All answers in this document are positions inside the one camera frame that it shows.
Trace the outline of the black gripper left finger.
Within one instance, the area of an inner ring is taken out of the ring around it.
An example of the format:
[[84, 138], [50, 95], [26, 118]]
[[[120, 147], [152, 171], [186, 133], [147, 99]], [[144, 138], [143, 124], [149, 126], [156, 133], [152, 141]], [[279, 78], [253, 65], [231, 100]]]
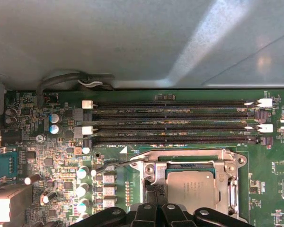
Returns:
[[145, 203], [135, 204], [129, 212], [119, 207], [106, 208], [73, 224], [73, 227], [154, 227], [158, 208], [158, 185], [146, 186]]

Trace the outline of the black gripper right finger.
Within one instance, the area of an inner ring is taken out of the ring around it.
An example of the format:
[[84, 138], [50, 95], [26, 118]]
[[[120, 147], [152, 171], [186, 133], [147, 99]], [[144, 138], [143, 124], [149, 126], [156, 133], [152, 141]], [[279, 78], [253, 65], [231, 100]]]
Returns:
[[201, 207], [191, 215], [179, 205], [169, 203], [162, 185], [156, 185], [157, 203], [170, 227], [247, 227], [249, 224], [220, 213], [211, 208]]

